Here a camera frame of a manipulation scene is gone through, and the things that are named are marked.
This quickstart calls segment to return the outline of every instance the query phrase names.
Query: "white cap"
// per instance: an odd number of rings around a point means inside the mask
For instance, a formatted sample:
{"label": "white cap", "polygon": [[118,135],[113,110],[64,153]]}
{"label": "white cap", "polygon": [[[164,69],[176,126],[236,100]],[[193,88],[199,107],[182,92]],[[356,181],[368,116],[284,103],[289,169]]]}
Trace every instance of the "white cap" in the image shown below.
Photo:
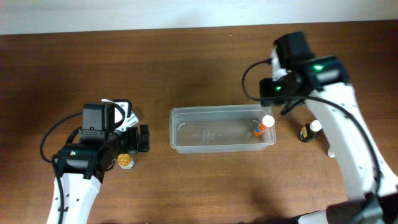
{"label": "white cap", "polygon": [[312,121],[310,124],[310,129],[315,132],[320,131],[322,129],[321,122],[319,122],[319,120]]}
{"label": "white cap", "polygon": [[272,116],[265,115],[265,117],[262,119],[262,124],[265,127],[272,127],[275,124],[275,119]]}

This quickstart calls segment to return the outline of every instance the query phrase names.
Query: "brown tabletop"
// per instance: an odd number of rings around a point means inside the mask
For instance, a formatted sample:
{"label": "brown tabletop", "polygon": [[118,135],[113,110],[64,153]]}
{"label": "brown tabletop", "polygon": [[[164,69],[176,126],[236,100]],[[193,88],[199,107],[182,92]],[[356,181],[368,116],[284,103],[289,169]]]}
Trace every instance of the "brown tabletop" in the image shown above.
{"label": "brown tabletop", "polygon": [[[325,137],[304,144],[306,107],[276,117],[277,142],[256,152],[178,154],[169,113],[187,106],[244,105],[243,71],[273,40],[304,30],[317,56],[346,66],[361,112],[398,173],[397,21],[289,24],[0,36],[0,222],[45,223],[54,174],[39,155],[43,135],[87,101],[127,98],[148,124],[150,152],[131,170],[106,173],[88,223],[237,223],[292,217],[346,200]],[[247,79],[252,94],[271,76]],[[81,125],[73,118],[45,143],[50,157]]]}

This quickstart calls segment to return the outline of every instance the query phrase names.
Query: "background wall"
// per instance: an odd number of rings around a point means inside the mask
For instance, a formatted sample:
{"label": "background wall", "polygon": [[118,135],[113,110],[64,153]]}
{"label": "background wall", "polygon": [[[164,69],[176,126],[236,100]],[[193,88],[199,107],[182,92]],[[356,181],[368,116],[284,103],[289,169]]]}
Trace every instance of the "background wall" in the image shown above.
{"label": "background wall", "polygon": [[395,0],[0,0],[0,34],[398,19]]}

